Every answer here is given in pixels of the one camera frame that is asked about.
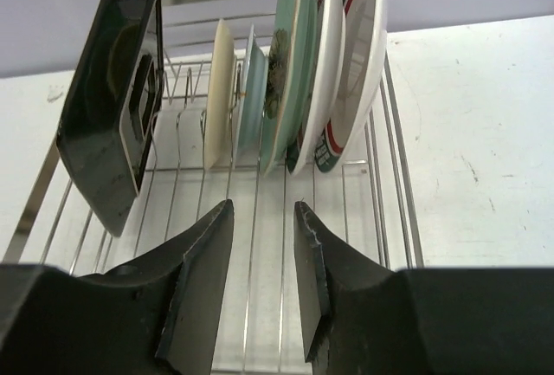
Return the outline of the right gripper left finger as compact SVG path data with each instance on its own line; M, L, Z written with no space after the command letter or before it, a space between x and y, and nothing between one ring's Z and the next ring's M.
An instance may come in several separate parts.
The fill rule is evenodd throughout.
M2 373L210 373L234 222L224 200L104 274L4 264Z

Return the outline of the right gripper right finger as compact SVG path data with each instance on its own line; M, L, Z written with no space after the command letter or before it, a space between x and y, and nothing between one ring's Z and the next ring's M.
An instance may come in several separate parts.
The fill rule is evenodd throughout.
M389 270L294 205L305 361L315 374L550 374L551 268Z

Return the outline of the square floral plate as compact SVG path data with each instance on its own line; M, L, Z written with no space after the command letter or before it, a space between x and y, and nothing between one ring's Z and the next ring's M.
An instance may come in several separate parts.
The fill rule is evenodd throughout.
M61 111L56 146L112 236L139 195L161 107L161 0L100 0Z

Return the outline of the cream plate with flowers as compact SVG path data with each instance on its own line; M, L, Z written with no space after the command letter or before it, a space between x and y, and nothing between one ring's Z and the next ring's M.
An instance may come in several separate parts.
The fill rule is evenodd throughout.
M203 139L203 168L211 169L222 156L229 129L235 78L235 45L230 28L220 19L212 55Z

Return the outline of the mint green flower plate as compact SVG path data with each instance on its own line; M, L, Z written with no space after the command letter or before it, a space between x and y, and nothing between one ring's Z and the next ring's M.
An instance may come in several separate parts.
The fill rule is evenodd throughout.
M278 0L268 53L260 150L266 176L300 129L310 86L316 32L316 0Z

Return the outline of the light blue scalloped plate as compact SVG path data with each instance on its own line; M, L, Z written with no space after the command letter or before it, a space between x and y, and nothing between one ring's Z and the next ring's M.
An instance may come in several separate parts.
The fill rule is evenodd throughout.
M235 155L249 151L261 132L261 121L267 85L268 61L256 41L254 25L250 26L246 54L242 65L241 95L235 137Z

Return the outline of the white plate teal rim back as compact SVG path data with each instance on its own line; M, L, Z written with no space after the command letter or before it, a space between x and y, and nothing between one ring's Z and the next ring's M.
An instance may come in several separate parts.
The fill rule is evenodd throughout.
M345 162L376 97L387 40L386 0L343 0L345 55L331 118L315 149L323 173Z

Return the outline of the white plate teal rim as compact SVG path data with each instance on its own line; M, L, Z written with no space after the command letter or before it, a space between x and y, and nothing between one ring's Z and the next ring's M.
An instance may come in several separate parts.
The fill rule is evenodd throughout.
M331 118L345 53L343 0L317 0L317 6L318 48L309 102L295 141L287 149L287 169L292 176L298 175L315 155L315 147Z
M387 40L386 0L343 0L345 55L331 118L315 149L323 173L345 162L376 97Z

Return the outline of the white plate teal rim front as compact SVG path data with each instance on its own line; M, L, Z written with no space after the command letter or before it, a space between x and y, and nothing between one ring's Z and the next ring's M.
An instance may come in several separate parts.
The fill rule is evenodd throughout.
M315 155L315 147L331 118L345 53L343 0L317 0L317 6L318 48L309 102L295 141L287 149L287 169L292 176L298 175Z

